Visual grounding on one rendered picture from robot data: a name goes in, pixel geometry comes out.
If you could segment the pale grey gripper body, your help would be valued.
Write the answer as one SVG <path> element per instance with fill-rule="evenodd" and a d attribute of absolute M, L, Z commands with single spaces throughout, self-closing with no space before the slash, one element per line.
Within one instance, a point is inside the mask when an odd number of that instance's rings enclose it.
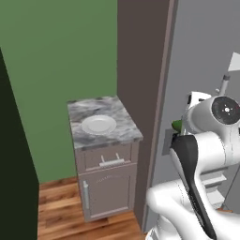
<path fill-rule="evenodd" d="M 162 148 L 162 155 L 166 156 L 169 154 L 169 149 L 172 144 L 174 131 L 172 128 L 165 130 L 164 141 L 163 141 L 163 148 Z"/>

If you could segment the green avocado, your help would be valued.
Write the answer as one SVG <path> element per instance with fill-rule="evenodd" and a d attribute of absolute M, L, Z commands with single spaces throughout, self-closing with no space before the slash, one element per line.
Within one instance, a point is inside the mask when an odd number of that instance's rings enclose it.
<path fill-rule="evenodd" d="M 175 131 L 180 132 L 182 130 L 182 121 L 181 120 L 174 120 L 172 122 L 172 128 Z"/>

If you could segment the white fridge shelf rack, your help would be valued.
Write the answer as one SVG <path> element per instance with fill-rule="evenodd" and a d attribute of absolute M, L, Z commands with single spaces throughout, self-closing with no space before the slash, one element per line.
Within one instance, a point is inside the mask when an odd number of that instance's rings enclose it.
<path fill-rule="evenodd" d="M 201 181 L 205 187 L 208 200 L 215 209 L 220 208 L 225 200 L 222 194 L 218 191 L 221 184 L 227 180 L 224 175 L 225 171 L 226 168 L 219 168 L 201 174 Z"/>

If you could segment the white plate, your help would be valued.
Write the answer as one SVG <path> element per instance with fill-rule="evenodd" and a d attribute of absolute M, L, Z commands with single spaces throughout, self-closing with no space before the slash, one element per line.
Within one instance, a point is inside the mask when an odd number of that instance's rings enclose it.
<path fill-rule="evenodd" d="M 116 128 L 116 121 L 108 115 L 94 115 L 82 121 L 82 130 L 93 135 L 105 135 Z"/>

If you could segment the white triangular fridge part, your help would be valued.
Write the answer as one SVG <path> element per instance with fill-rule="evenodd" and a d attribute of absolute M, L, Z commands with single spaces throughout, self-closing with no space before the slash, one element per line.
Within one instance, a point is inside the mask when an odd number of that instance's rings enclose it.
<path fill-rule="evenodd" d="M 234 52 L 228 67 L 228 71 L 237 71 L 240 70 L 240 53 Z"/>

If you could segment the grey fridge door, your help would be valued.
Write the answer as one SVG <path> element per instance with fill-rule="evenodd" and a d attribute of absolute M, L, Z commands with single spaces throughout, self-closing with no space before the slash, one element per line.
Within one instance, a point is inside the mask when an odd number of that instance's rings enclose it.
<path fill-rule="evenodd" d="M 240 0 L 179 0 L 151 186 L 178 178 L 162 155 L 165 130 L 181 118 L 190 91 L 214 95 L 240 53 Z"/>

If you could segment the grey cupboard door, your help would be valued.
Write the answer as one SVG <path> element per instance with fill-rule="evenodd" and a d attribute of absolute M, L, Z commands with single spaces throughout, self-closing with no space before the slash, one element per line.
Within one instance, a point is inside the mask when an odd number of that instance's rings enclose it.
<path fill-rule="evenodd" d="M 84 221 L 90 222 L 131 211 L 134 206 L 136 175 L 136 163 L 80 174 L 78 179 Z M 89 186 L 89 209 L 85 208 L 84 180 Z"/>

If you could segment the grey drawer front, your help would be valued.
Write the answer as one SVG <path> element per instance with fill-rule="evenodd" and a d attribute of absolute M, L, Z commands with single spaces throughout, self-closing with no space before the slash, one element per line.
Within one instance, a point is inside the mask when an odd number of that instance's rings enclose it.
<path fill-rule="evenodd" d="M 106 161 L 116 159 L 115 153 L 118 153 L 120 158 L 125 160 L 125 163 L 118 165 L 99 167 L 101 156 L 104 156 Z M 78 173 L 88 173 L 96 170 L 110 168 L 114 166 L 136 163 L 138 161 L 139 144 L 137 142 L 124 143 L 102 147 L 99 149 L 91 149 L 86 151 L 75 151 L 75 160 Z"/>

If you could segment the brown tall side panel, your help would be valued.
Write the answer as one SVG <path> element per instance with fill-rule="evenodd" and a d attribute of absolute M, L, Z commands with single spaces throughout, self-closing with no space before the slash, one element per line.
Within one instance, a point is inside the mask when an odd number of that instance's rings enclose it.
<path fill-rule="evenodd" d="M 134 214 L 143 228 L 179 0 L 117 0 L 117 96 L 143 135 Z"/>

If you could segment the pale grey fridge post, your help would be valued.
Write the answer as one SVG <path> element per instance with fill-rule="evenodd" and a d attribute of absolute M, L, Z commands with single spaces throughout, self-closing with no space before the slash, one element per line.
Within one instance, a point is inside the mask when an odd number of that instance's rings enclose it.
<path fill-rule="evenodd" d="M 224 96 L 225 95 L 226 89 L 228 87 L 229 80 L 230 80 L 230 75 L 225 74 L 223 76 L 220 88 L 216 90 L 216 92 L 219 96 Z"/>

